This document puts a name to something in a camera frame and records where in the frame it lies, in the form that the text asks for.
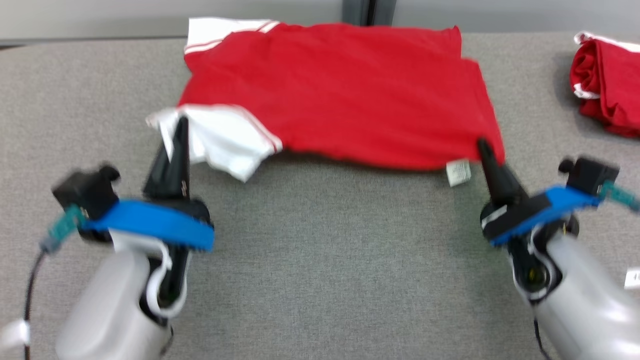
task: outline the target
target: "blue strap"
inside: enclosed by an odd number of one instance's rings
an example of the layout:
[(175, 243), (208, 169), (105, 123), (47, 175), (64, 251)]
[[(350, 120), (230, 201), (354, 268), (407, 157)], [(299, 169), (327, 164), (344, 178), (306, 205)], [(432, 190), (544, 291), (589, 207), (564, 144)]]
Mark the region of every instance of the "blue strap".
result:
[(213, 249), (214, 231), (209, 224), (180, 211), (139, 200), (120, 200), (100, 220), (85, 222), (83, 229), (115, 229), (153, 236), (166, 243), (185, 245), (195, 250), (210, 252)]
[(538, 224), (548, 224), (559, 220), (575, 210), (586, 208), (588, 206), (597, 207), (600, 205), (600, 199), (598, 197), (591, 196), (573, 188), (555, 186), (547, 189), (545, 191), (545, 195), (551, 203), (550, 207), (538, 212), (518, 224), (516, 227), (497, 236), (491, 240), (491, 245), (502, 245), (514, 236), (521, 236), (528, 233)]

